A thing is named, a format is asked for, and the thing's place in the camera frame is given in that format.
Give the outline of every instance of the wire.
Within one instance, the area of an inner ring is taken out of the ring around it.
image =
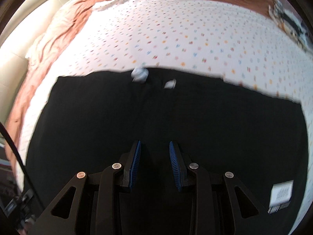
[[[1,197],[0,197],[0,209],[2,209],[3,211],[4,211],[4,205],[3,205],[3,202],[2,202],[2,200],[1,200]]]
[[[30,177],[26,171],[26,167],[24,166],[23,162],[22,162],[22,159],[21,159],[21,156],[19,155],[18,153],[18,150],[12,140],[12,138],[10,137],[9,133],[7,132],[7,130],[5,129],[4,125],[0,122],[0,133],[2,134],[2,136],[4,137],[4,139],[6,140],[6,142],[8,143],[8,145],[10,146],[10,148],[12,149],[13,151],[13,154],[15,155],[17,161],[18,161],[18,164],[21,166],[21,169],[24,173],[24,177],[26,178],[26,181],[30,187],[30,189],[32,189],[32,191],[34,192],[34,196],[35,198],[37,199],[38,203],[39,203],[39,206],[41,208],[41,211],[43,212],[44,211],[44,205],[42,203],[42,201],[40,200],[40,197],[37,193],[37,191],[35,190],[35,187],[32,183],[32,181],[30,180]]]

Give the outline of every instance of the screw head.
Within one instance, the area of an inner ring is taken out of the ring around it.
[[[120,169],[121,167],[122,167],[122,165],[119,164],[119,163],[115,163],[115,164],[112,165],[113,169]]]
[[[191,164],[189,164],[189,167],[190,167],[191,169],[198,169],[198,168],[199,168],[199,165],[196,164],[196,163],[191,163]]]
[[[232,179],[234,177],[234,174],[232,172],[228,171],[225,173],[225,177]]]
[[[85,177],[85,175],[86,175],[86,173],[85,172],[83,172],[83,171],[81,171],[81,172],[79,172],[79,173],[77,173],[77,177],[79,178],[79,179],[82,179],[82,178],[84,178]]]

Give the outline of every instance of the bed sheet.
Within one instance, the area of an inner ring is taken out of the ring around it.
[[[77,0],[71,4],[71,9],[60,9],[54,16],[47,31],[39,36],[30,48],[29,71],[16,96],[15,103],[7,119],[6,128],[14,143],[19,144],[20,132],[24,115],[29,107],[37,87],[41,84],[53,62],[65,50],[76,34],[83,28],[91,14],[92,6],[97,2],[108,0]],[[273,6],[273,0],[214,0],[236,4],[269,16],[268,6]],[[5,147],[8,160],[15,172],[16,159],[11,149]]]
[[[313,62],[273,21],[249,9],[207,0],[112,0],[96,3],[84,28],[37,88],[21,131],[20,154],[58,76],[162,67],[220,77],[266,95],[302,103],[309,137],[305,196],[294,228],[313,198]],[[17,168],[18,185],[23,174]]]

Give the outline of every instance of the cream headboard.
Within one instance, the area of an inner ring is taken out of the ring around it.
[[[0,121],[5,123],[25,78],[25,55],[69,0],[25,0],[0,35]]]

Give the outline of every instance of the patterned fabric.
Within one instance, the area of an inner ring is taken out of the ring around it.
[[[295,228],[313,198],[312,59],[271,19],[232,4],[208,0],[97,3],[31,100],[21,134],[21,157],[26,160],[36,121],[58,76],[127,71],[142,65],[221,77],[270,96],[302,102],[310,157],[305,197]],[[19,168],[17,174],[22,188]]]

